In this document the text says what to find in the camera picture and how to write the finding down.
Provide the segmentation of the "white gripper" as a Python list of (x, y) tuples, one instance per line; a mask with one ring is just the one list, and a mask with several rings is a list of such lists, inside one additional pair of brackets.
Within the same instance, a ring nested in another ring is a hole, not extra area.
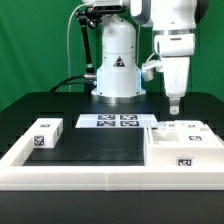
[(195, 50), (195, 35), (156, 35), (154, 51), (162, 63), (166, 95), (170, 97), (170, 113), (179, 113), (180, 99), (186, 93), (190, 57)]

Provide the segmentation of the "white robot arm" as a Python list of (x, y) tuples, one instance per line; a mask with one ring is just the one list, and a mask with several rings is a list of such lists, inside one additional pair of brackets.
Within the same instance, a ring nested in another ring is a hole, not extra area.
[[(96, 73), (94, 99), (111, 104), (129, 103), (145, 95), (142, 81), (164, 75), (170, 113), (179, 113), (185, 96), (194, 29), (204, 17), (209, 0), (82, 0), (91, 26), (102, 26), (102, 64)], [(141, 27), (153, 33), (153, 54), (141, 67), (136, 64), (136, 30), (119, 15), (129, 10)]]

